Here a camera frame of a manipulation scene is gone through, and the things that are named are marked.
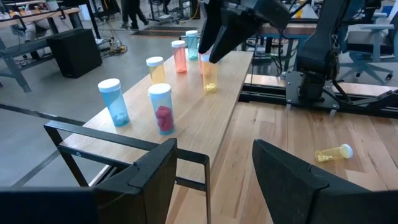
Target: black speaker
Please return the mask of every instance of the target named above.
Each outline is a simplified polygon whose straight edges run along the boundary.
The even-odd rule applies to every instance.
[[[75,29],[50,37],[47,43],[64,77],[78,78],[102,64],[91,29]]]

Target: black metal frame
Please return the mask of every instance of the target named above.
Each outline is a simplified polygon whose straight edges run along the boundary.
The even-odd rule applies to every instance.
[[[91,138],[96,138],[104,141],[113,142],[116,144],[121,144],[123,146],[134,147],[137,149],[143,149],[145,151],[150,151],[157,147],[159,144],[143,141],[140,139],[130,138],[127,136],[121,136],[118,134],[107,133],[104,131],[98,131],[95,129],[90,129],[82,126],[77,126],[74,124],[62,123],[58,121],[50,121],[44,125],[44,128],[47,134],[50,136],[51,140],[57,147],[58,151],[60,152],[61,156],[67,163],[67,166],[71,170],[73,176],[76,178],[77,182],[80,186],[88,187],[88,183],[84,178],[81,170],[77,166],[75,160],[73,159],[72,155],[82,157],[85,159],[89,159],[92,161],[100,162],[103,164],[107,164],[111,167],[116,167],[117,169],[125,169],[130,166],[130,164],[117,161],[114,159],[110,159],[107,157],[99,156],[96,154],[92,154],[89,152],[85,152],[79,149],[74,149],[71,147],[66,147],[60,145],[63,141],[61,135],[59,134],[58,130],[66,131],[69,133],[80,134],[83,136],[88,136]],[[210,200],[210,158],[198,152],[192,152],[184,149],[177,149],[177,157],[178,159],[182,159],[185,161],[190,161],[198,164],[202,164],[204,166],[205,171],[205,183],[200,183],[194,180],[184,179],[182,177],[176,177],[175,183],[184,187],[188,187],[195,190],[200,190],[206,193],[206,214],[207,214],[207,223],[211,223],[211,200]]]
[[[324,88],[332,89],[332,84],[326,83]],[[340,102],[337,105],[332,105],[333,109],[316,105],[309,106],[305,103],[294,104],[292,99],[287,98],[286,94],[286,87],[245,83],[239,96],[239,101],[257,101],[277,105],[294,105],[300,108],[310,108],[311,110],[338,111],[342,113],[363,114],[384,118],[398,118],[397,91],[388,91],[379,96],[348,94],[353,103],[348,104]],[[345,100],[341,93],[334,94],[337,99],[341,101]]]

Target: concrete floor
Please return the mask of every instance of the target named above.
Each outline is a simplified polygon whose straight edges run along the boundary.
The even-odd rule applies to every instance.
[[[56,20],[60,31],[71,27]],[[90,22],[84,22],[85,28],[91,28]],[[111,23],[118,29],[120,21]],[[201,21],[190,21],[183,26],[200,27]],[[111,37],[108,25],[99,27],[103,37]],[[56,114],[80,121],[88,121],[105,105],[97,84],[107,78],[118,78],[122,83],[122,90],[126,91],[147,75],[145,60],[148,57],[161,56],[169,58],[172,55],[170,47],[172,39],[143,39],[130,38],[130,31],[116,31],[128,51],[118,57],[103,60],[102,66],[83,75],[78,79],[65,78],[53,60],[23,72],[32,92],[24,93],[19,85],[10,78],[0,77],[4,87],[0,88],[0,102]],[[0,36],[6,45],[16,45],[18,40],[10,34],[9,29],[0,29]],[[341,62],[347,62],[347,55],[341,57]],[[397,63],[383,65],[398,71]],[[271,65],[269,73],[275,74],[275,67]],[[372,78],[363,75],[361,78],[346,80],[347,82],[378,84]],[[398,86],[398,77],[394,77],[387,85]],[[0,110],[0,186],[20,185],[20,180],[40,162],[56,151],[43,125],[45,119],[35,118],[24,114]],[[102,164],[77,158],[77,163],[86,179],[90,181],[103,167]],[[26,186],[77,186],[68,167],[58,156],[48,166],[44,167],[36,176],[30,179]]]

